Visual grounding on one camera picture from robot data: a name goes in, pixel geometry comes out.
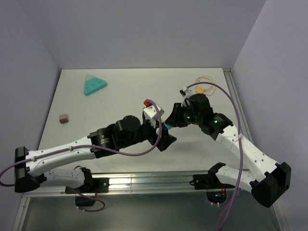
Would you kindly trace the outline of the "teal USB charger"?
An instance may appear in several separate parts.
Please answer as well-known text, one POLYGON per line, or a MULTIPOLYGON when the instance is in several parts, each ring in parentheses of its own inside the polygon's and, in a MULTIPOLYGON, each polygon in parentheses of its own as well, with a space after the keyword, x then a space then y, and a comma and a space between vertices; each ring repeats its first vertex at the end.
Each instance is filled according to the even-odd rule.
POLYGON ((163 125, 164 125, 168 130, 170 130, 170 129, 173 128, 171 125, 169 125, 169 124, 167 124, 167 123, 163 123, 163 125))

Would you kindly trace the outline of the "yellow charger with cable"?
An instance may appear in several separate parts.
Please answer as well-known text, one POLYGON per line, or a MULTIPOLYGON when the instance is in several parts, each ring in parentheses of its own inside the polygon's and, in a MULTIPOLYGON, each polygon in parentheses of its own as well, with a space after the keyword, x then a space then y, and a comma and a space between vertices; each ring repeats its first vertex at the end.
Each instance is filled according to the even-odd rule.
POLYGON ((204 92, 205 92, 205 89, 202 87, 196 87, 195 89, 195 93, 204 93, 204 92))

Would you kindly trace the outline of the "brown cube charger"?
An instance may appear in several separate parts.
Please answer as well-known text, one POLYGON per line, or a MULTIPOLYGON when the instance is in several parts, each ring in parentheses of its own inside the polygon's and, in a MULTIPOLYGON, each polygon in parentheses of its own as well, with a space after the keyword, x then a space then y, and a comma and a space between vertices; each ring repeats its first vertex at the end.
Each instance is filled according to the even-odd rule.
POLYGON ((61 114, 61 115, 59 115, 59 122, 61 124, 68 123, 69 122, 68 114, 61 114))

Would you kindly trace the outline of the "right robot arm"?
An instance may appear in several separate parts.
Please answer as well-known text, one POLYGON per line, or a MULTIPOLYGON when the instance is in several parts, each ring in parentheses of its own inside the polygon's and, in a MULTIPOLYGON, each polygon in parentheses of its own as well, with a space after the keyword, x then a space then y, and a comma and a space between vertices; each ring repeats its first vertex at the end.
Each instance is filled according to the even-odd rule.
POLYGON ((286 162, 279 163, 268 157, 254 146, 230 119, 213 111, 205 95, 195 94, 182 103, 175 103, 166 123, 174 128, 197 125, 247 167, 248 172, 243 173, 225 163, 215 164, 208 171, 208 182, 212 187, 238 185, 264 207, 271 207, 289 189, 291 167, 286 162))

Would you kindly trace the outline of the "teal triangular sheet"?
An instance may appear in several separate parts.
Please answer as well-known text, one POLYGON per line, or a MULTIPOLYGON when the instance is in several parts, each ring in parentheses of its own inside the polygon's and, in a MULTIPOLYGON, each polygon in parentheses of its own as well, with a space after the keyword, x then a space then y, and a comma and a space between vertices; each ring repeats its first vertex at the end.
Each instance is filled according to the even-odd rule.
POLYGON ((87 74, 85 76, 83 93, 85 96, 89 96, 106 86, 107 86, 107 82, 105 80, 101 78, 97 78, 93 75, 87 74))

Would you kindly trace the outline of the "aluminium table frame rail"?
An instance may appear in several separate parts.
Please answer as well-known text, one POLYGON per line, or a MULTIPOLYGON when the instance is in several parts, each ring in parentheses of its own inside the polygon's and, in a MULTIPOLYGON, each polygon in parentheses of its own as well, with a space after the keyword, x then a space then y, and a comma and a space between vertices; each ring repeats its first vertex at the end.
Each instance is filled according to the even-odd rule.
MULTIPOLYGON (((213 106, 232 120, 233 106, 225 96, 237 93, 231 73, 223 68, 66 69, 60 74, 40 147, 70 142, 136 113, 140 101, 155 98, 169 113, 180 100, 179 89, 199 76, 210 76, 219 85, 213 106), (85 76, 93 75, 107 86, 85 96, 85 76), (59 115, 68 114, 61 124, 59 115)), ((212 231, 224 205, 210 205, 206 190, 189 185, 193 174, 202 174, 222 161, 233 167, 236 157, 196 128, 177 129, 177 143, 166 153, 154 151, 139 158, 114 155, 83 161, 95 177, 109 178, 102 194, 106 209, 83 213, 75 209, 73 195, 62 187, 42 187, 26 193, 18 209, 15 231, 212 231)))

